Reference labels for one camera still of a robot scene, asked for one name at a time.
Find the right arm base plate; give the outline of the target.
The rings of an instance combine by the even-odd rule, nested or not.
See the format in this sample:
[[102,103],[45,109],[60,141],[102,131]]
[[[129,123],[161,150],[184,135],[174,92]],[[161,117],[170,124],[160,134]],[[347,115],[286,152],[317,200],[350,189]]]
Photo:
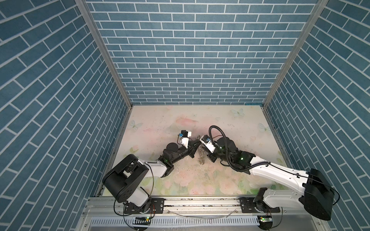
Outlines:
[[280,213],[280,208],[271,208],[262,200],[255,202],[254,197],[240,197],[238,198],[242,213]]

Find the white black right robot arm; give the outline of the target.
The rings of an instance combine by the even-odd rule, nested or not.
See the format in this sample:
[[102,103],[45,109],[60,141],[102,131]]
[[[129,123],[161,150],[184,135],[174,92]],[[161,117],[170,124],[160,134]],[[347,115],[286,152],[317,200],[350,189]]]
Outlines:
[[216,125],[200,141],[208,149],[208,158],[226,161],[236,172],[267,178],[289,188],[275,193],[260,188],[254,204],[259,211],[278,207],[304,208],[307,213],[321,220],[331,220],[332,208],[340,194],[330,186],[322,172],[317,169],[297,170],[271,163],[261,157],[239,150],[235,143]]

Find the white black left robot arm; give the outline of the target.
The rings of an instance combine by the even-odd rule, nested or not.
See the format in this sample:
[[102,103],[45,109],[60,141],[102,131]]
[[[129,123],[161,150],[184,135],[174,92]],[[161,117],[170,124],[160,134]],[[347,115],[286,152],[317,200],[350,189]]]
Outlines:
[[103,185],[118,203],[127,201],[142,207],[151,198],[151,193],[140,187],[143,179],[167,177],[174,170],[176,162],[187,156],[193,158],[201,145],[200,140],[182,138],[181,141],[181,144],[169,143],[155,161],[140,160],[129,154],[103,177]]

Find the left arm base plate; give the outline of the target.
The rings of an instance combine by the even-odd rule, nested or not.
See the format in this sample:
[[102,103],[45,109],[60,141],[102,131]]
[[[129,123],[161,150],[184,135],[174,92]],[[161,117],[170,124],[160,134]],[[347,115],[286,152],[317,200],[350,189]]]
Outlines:
[[148,214],[151,210],[152,214],[162,214],[164,202],[164,198],[149,198],[142,206],[137,206],[134,203],[127,202],[124,208],[124,214]]

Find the large metal keyring band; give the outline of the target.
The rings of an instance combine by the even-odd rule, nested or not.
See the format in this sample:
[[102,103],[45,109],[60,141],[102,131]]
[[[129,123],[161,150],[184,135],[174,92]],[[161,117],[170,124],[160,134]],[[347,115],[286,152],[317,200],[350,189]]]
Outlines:
[[199,146],[198,150],[198,162],[200,165],[204,165],[205,163],[205,156],[206,156],[206,147],[202,143],[202,145]]

